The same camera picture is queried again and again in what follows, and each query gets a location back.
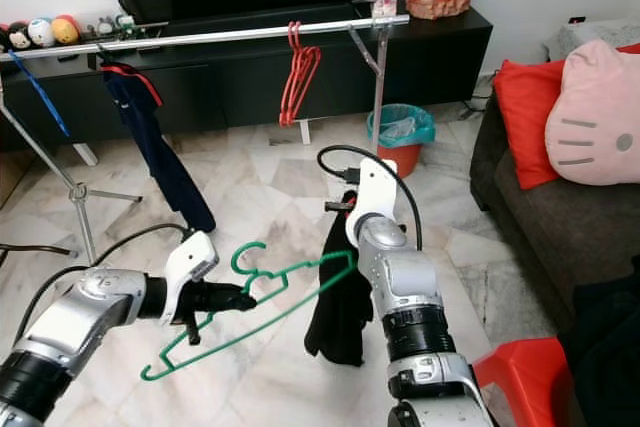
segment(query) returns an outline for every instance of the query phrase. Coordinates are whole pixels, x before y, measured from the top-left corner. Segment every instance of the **green plastic hanger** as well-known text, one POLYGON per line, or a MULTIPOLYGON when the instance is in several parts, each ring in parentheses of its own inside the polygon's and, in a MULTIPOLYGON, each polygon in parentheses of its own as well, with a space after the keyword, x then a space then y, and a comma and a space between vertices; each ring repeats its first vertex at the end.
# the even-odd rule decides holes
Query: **green plastic hanger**
MULTIPOLYGON (((267 277, 270 280, 279 278, 280 281, 282 282, 282 285, 278 289, 276 289, 275 291, 265 295, 263 298, 259 299, 258 300, 258 305, 263 304, 263 303, 267 302, 268 300, 271 300, 272 298, 276 297, 277 295, 279 295, 282 292, 284 292, 285 290, 287 290, 287 288, 289 287, 288 274, 290 274, 292 272, 295 272, 296 270, 302 269, 303 267, 308 267, 308 268, 316 267, 316 266, 322 264, 323 262, 325 262, 327 260, 337 259, 337 258, 341 258, 341 257, 346 257, 347 263, 348 263, 348 267, 345 268, 342 272, 334 275, 331 279, 329 279, 327 282, 325 282, 323 285, 321 285, 320 288, 315 290, 313 293, 309 294, 307 297, 305 297, 301 301, 297 302, 296 304, 294 304, 293 306, 291 306, 290 308, 288 308, 287 310, 285 310, 281 314, 277 315, 273 319, 265 322, 261 326, 256 327, 255 329, 250 330, 249 332, 247 332, 245 334, 242 334, 242 335, 236 337, 235 339, 232 339, 232 340, 230 340, 228 342, 225 342, 222 345, 219 345, 217 347, 214 347, 213 349, 207 350, 206 352, 203 352, 203 353, 201 353, 199 355, 196 355, 195 357, 192 357, 189 360, 185 360, 185 361, 180 362, 180 363, 173 363, 173 362, 171 362, 171 360, 169 360, 169 354, 171 353, 171 351, 173 349, 175 349, 181 342, 183 342, 187 338, 187 336, 188 336, 187 332, 183 332, 178 337, 176 337, 173 341, 171 341, 169 343, 169 345, 167 345, 164 349, 162 349, 160 351, 160 354, 158 354, 158 357, 160 358, 162 363, 165 365, 166 369, 164 371, 162 371, 162 372, 157 373, 157 374, 152 374, 152 373, 150 373, 151 368, 152 368, 151 365, 147 365, 144 369, 142 369, 142 372, 140 372, 140 377, 142 378, 142 380, 152 381, 152 380, 161 379, 161 378, 166 377, 167 375, 172 374, 172 373, 174 373, 174 372, 176 372, 176 371, 178 371, 180 369, 184 369, 188 365, 191 365, 191 364, 193 364, 195 362, 198 362, 199 360, 202 360, 202 359, 204 359, 206 357, 209 357, 210 355, 216 354, 216 353, 218 353, 218 352, 220 352, 220 351, 222 351, 222 350, 224 350, 226 348, 229 348, 232 345, 237 344, 238 342, 242 342, 246 338, 251 337, 254 334, 257 334, 258 332, 260 332, 260 331, 266 329, 267 327, 275 324, 276 322, 282 320, 284 317, 288 316, 289 314, 291 314, 295 310, 299 309, 300 307, 302 307, 304 304, 309 302, 314 297, 317 297, 318 295, 320 295, 320 293, 324 292, 327 289, 330 289, 337 282, 339 282, 344 277, 346 277, 348 274, 353 272, 357 267, 356 263, 353 260, 352 253, 350 251, 348 251, 348 250, 340 251, 340 252, 333 252, 331 254, 323 255, 319 260, 316 260, 316 261, 313 261, 313 262, 300 262, 298 264, 294 264, 294 265, 292 265, 290 267, 287 267, 287 268, 285 268, 285 269, 283 269, 283 270, 281 270, 279 272, 270 272, 268 270, 259 270, 258 268, 246 270, 246 269, 241 269, 240 267, 238 267, 238 259, 240 258, 240 256, 244 252, 246 252, 247 250, 253 249, 253 248, 266 249, 267 246, 266 246, 266 244, 264 244, 262 242, 250 242, 248 244, 243 245, 238 250, 236 250, 236 252, 231 257, 231 268, 233 269, 233 271, 236 272, 237 274, 248 276, 248 279, 244 284, 243 292, 247 293, 247 294, 250 293, 251 292, 251 284, 253 284, 253 282, 256 279, 258 279, 259 277, 267 277)), ((207 317, 205 318, 205 320, 202 321, 200 324, 198 324, 198 330, 202 330, 206 326, 208 326, 213 321, 214 316, 215 316, 215 312, 211 312, 211 313, 207 314, 207 317)))

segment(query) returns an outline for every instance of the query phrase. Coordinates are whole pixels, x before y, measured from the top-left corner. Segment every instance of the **red cushion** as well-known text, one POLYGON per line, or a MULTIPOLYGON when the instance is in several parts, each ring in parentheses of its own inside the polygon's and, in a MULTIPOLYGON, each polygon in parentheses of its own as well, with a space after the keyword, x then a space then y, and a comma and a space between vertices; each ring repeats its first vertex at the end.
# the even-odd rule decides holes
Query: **red cushion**
MULTIPOLYGON (((640 44, 618 50, 640 54, 640 44)), ((564 60, 540 65, 520 65, 506 60, 496 75, 496 94, 523 190, 560 177, 549 163, 544 132, 547 118, 560 96, 563 69, 564 60)))

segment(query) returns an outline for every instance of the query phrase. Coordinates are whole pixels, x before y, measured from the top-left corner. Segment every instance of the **trash bin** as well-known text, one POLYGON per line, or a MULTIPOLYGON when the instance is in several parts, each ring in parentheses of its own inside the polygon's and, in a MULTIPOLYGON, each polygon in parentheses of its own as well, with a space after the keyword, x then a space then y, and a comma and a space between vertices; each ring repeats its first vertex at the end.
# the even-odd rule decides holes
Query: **trash bin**
MULTIPOLYGON (((369 138, 373 133, 373 113, 367 119, 369 138)), ((413 172, 422 145, 433 142, 436 127, 433 117, 420 107, 389 104, 382 107, 378 156, 394 160, 402 178, 413 172)))

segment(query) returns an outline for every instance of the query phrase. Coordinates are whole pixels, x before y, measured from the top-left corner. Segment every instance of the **red plastic chair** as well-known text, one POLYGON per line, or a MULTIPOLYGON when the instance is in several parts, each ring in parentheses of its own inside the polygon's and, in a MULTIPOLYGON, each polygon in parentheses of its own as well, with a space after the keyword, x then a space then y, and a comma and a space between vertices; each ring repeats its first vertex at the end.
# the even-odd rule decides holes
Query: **red plastic chair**
POLYGON ((573 379, 558 339, 520 340, 473 365, 480 387, 497 384, 518 427, 561 427, 573 379))

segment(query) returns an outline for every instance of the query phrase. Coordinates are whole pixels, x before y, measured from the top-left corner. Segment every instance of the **pink cushion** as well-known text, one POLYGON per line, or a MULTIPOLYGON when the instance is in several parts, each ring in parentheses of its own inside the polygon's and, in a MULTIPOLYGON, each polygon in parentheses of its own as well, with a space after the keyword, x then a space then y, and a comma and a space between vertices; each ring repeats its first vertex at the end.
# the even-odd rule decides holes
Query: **pink cushion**
POLYGON ((640 56, 594 40, 569 55, 547 120, 553 168, 588 185, 640 182, 640 56))

